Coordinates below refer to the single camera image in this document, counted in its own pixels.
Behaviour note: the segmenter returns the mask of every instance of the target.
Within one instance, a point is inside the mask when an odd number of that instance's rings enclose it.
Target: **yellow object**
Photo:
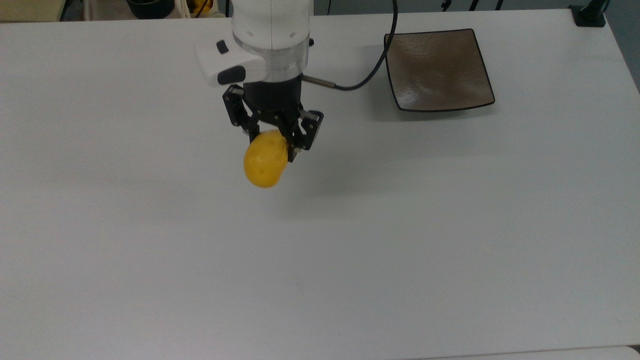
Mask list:
[[[251,184],[270,188],[278,183],[288,161],[287,139],[270,130],[253,139],[244,154],[244,174]]]
[[[204,9],[202,10],[202,12],[205,13],[211,10],[210,0],[194,0],[193,3],[195,4],[195,7],[193,9],[193,15],[196,15],[200,11],[200,8],[202,7],[202,4],[204,4],[205,1],[207,2],[207,4],[204,6]]]

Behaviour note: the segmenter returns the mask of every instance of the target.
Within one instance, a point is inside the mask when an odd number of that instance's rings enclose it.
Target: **floor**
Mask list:
[[[314,0],[316,15],[326,14],[329,0]],[[495,9],[497,0],[480,0],[476,11]],[[441,0],[401,0],[400,12],[439,12]],[[587,4],[588,0],[504,0],[503,10],[567,8],[570,4]],[[452,0],[448,11],[467,11],[471,0]],[[331,14],[390,13],[389,0],[332,0]],[[640,89],[640,0],[611,0],[607,20],[618,41],[627,66]]]

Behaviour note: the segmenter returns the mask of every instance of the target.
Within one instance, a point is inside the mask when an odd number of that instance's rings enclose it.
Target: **black cable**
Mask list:
[[[398,23],[398,3],[396,0],[391,0],[391,1],[394,5],[394,20],[391,23],[391,30],[389,31],[389,37],[387,38],[387,42],[385,43],[385,49],[382,51],[382,55],[380,55],[380,59],[378,59],[378,63],[373,68],[373,70],[371,70],[369,75],[364,80],[362,80],[359,84],[356,84],[353,86],[334,85],[333,88],[342,90],[342,91],[351,91],[351,90],[359,89],[363,87],[366,83],[368,83],[369,80],[373,78],[373,75],[376,74],[378,69],[380,69],[380,65],[382,65],[383,61],[385,61],[385,58],[387,57],[387,53],[389,52],[389,47],[391,47],[391,40],[393,40],[394,35],[396,34],[396,25]]]
[[[200,11],[198,11],[198,13],[196,14],[196,19],[200,17],[200,14],[202,13],[202,10],[204,10],[204,7],[207,6],[207,3],[209,2],[209,0],[204,0],[204,3],[202,3],[202,7],[200,7]]]
[[[447,11],[450,6],[451,6],[451,0],[444,0],[444,1],[442,1],[442,4],[440,5],[440,7],[442,8],[442,12]]]

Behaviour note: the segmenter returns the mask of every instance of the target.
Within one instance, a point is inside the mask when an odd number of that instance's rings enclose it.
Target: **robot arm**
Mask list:
[[[259,122],[277,126],[289,143],[291,162],[311,148],[323,119],[300,103],[311,0],[233,4],[232,32],[196,46],[198,64],[211,86],[232,84],[223,95],[231,123],[242,127],[250,142],[260,133]]]

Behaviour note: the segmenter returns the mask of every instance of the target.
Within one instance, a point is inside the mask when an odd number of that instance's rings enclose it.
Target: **brown tray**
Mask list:
[[[473,29],[395,34],[386,63],[400,110],[466,110],[495,102]]]

